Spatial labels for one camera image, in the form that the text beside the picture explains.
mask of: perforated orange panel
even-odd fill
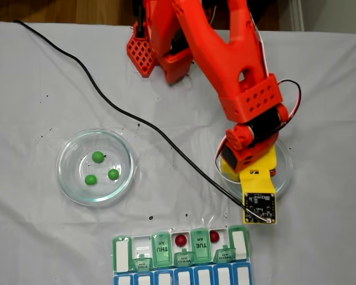
[[[133,25],[133,35],[126,45],[126,53],[142,77],[149,77],[155,66],[155,60],[149,38],[136,39],[137,23]]]
[[[227,119],[245,123],[282,102],[273,74],[252,88],[233,97],[220,97]]]

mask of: wall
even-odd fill
[[[302,0],[305,31],[356,34],[356,0]]]

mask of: circuit board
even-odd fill
[[[255,214],[271,220],[275,223],[275,195],[262,193],[245,193],[245,206]],[[261,221],[252,215],[245,213],[245,222],[247,223],[261,223]]]

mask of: pill organizer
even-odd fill
[[[243,226],[117,236],[113,270],[115,285],[253,285]]]

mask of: red ball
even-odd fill
[[[211,242],[218,242],[220,240],[220,236],[219,236],[218,232],[216,232],[214,230],[210,230],[209,231],[209,239]]]
[[[187,239],[184,235],[177,235],[175,242],[176,245],[181,248],[182,246],[185,246],[185,244],[187,243]]]

